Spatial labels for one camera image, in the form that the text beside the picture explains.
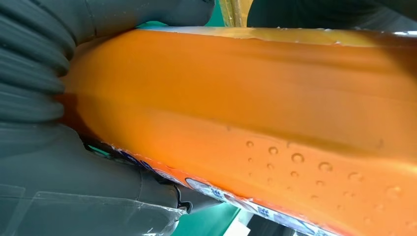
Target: yellow object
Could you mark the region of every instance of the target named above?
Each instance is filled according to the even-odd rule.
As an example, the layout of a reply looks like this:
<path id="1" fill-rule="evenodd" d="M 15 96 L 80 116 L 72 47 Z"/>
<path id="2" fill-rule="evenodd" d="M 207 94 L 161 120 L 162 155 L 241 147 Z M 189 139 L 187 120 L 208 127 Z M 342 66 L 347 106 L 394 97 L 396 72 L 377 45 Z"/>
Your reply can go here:
<path id="1" fill-rule="evenodd" d="M 82 48 L 64 121 L 341 235 L 417 235 L 416 40 L 181 30 Z"/>

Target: clear plastic film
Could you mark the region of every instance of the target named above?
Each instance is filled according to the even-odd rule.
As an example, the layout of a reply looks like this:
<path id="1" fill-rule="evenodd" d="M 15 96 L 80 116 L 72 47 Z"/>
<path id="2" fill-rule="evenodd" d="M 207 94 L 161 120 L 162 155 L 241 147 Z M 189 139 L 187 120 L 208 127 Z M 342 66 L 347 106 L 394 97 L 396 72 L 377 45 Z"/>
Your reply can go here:
<path id="1" fill-rule="evenodd" d="M 184 210 L 130 199 L 37 192 L 0 185 L 1 236 L 163 236 Z M 158 224 L 165 224 L 162 231 Z"/>

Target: water droplet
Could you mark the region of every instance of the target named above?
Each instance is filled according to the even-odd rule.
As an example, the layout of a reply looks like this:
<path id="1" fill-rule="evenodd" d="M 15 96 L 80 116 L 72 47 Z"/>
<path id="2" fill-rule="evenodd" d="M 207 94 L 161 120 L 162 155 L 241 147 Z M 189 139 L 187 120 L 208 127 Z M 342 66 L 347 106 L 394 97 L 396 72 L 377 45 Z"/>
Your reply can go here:
<path id="1" fill-rule="evenodd" d="M 410 230 L 417 230 L 417 222 L 415 221 L 407 222 L 406 225 Z"/>
<path id="2" fill-rule="evenodd" d="M 386 195 L 389 198 L 399 198 L 401 196 L 401 188 L 399 186 L 391 186 L 387 188 Z"/>
<path id="3" fill-rule="evenodd" d="M 355 196 L 355 194 L 352 193 L 352 192 L 349 192 L 349 191 L 345 191 L 345 192 L 343 192 L 343 196 L 353 198 Z"/>
<path id="4" fill-rule="evenodd" d="M 304 157 L 300 153 L 295 153 L 291 156 L 291 160 L 294 163 L 303 163 L 304 162 Z"/>
<path id="5" fill-rule="evenodd" d="M 371 219 L 369 217 L 365 217 L 363 219 L 363 221 L 365 222 L 365 224 L 370 224 L 371 223 Z"/>
<path id="6" fill-rule="evenodd" d="M 349 178 L 349 180 L 357 181 L 357 182 L 362 182 L 362 180 L 363 180 L 363 176 L 358 172 L 350 173 L 348 178 Z"/>
<path id="7" fill-rule="evenodd" d="M 385 206 L 382 204 L 376 204 L 375 205 L 375 210 L 377 211 L 383 211 L 385 209 Z"/>
<path id="8" fill-rule="evenodd" d="M 319 180 L 319 181 L 316 182 L 316 185 L 320 186 L 320 187 L 323 187 L 325 185 L 325 183 L 323 181 Z"/>
<path id="9" fill-rule="evenodd" d="M 319 165 L 319 170 L 326 171 L 326 172 L 331 172 L 333 170 L 333 166 L 328 162 L 322 162 Z"/>
<path id="10" fill-rule="evenodd" d="M 276 149 L 276 147 L 270 147 L 268 151 L 271 155 L 275 155 L 278 153 L 278 149 Z"/>
<path id="11" fill-rule="evenodd" d="M 246 146 L 247 146 L 248 148 L 253 147 L 253 142 L 251 142 L 251 141 L 246 142 Z"/>
<path id="12" fill-rule="evenodd" d="M 299 174 L 295 171 L 291 172 L 291 176 L 294 178 L 297 178 L 299 176 Z"/>

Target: green surface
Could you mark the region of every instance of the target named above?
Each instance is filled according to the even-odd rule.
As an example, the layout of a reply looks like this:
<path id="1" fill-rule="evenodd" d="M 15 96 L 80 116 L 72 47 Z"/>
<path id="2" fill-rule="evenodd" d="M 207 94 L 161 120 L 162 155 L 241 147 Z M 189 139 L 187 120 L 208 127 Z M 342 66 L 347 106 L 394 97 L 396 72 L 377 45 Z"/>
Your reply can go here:
<path id="1" fill-rule="evenodd" d="M 212 27 L 224 26 L 223 16 L 221 14 L 220 4 L 218 0 L 216 0 L 216 7 L 214 8 L 213 15 L 211 16 L 211 19 L 206 24 L 206 26 L 212 26 Z"/>
<path id="2" fill-rule="evenodd" d="M 239 209 L 227 203 L 183 215 L 172 236 L 222 236 Z"/>

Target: orange plastic surface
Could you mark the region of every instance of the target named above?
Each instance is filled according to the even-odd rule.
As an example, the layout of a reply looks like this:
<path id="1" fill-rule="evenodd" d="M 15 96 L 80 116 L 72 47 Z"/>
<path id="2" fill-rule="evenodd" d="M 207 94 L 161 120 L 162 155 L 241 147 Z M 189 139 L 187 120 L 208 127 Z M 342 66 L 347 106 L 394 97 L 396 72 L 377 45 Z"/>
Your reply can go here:
<path id="1" fill-rule="evenodd" d="M 342 235 L 417 235 L 417 41 L 207 30 L 84 48 L 65 122 Z"/>

